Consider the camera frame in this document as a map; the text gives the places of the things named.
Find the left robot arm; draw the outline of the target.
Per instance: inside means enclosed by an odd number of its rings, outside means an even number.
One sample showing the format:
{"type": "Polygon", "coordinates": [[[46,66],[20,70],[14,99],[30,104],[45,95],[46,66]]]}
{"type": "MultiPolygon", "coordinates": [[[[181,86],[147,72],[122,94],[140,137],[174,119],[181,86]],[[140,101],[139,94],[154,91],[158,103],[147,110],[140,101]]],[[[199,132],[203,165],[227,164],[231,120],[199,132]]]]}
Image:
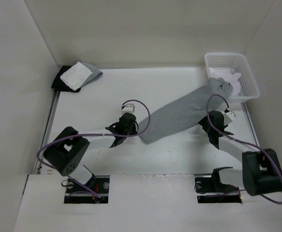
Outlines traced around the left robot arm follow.
{"type": "Polygon", "coordinates": [[[69,176],[78,182],[78,187],[85,193],[94,189],[94,175],[85,167],[82,159],[85,152],[97,148],[113,148],[124,142],[126,135],[137,134],[136,117],[125,113],[119,121],[95,132],[99,136],[78,136],[60,141],[48,147],[43,157],[62,176],[69,176]]]}

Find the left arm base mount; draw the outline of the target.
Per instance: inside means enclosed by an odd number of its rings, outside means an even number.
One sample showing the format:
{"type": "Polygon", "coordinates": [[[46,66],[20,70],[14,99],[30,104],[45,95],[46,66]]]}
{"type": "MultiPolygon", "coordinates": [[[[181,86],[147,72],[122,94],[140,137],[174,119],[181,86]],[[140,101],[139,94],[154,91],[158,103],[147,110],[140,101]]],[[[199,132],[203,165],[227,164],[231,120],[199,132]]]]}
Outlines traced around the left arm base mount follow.
{"type": "Polygon", "coordinates": [[[71,179],[61,182],[65,188],[65,204],[107,204],[110,190],[110,176],[93,176],[86,184],[86,188],[71,179]]]}

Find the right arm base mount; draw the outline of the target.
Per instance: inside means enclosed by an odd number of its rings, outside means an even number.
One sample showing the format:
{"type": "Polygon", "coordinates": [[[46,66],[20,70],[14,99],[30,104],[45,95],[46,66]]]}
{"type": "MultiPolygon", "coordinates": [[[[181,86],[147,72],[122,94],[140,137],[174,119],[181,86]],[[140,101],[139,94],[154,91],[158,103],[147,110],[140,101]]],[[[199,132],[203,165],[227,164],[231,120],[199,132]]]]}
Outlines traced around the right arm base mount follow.
{"type": "Polygon", "coordinates": [[[242,203],[239,192],[224,195],[239,190],[238,187],[223,184],[220,180],[213,181],[211,177],[196,177],[194,190],[198,203],[242,203]]]}

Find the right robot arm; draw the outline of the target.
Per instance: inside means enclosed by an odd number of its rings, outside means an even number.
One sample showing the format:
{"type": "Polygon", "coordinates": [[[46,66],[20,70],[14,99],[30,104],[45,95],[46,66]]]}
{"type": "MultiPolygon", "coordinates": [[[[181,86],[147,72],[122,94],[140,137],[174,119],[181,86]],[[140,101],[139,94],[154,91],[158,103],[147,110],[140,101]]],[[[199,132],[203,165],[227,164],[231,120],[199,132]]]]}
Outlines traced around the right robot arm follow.
{"type": "Polygon", "coordinates": [[[198,124],[214,147],[241,161],[242,183],[249,195],[282,192],[282,170],[276,152],[233,138],[225,129],[235,118],[229,109],[212,110],[198,124]]]}

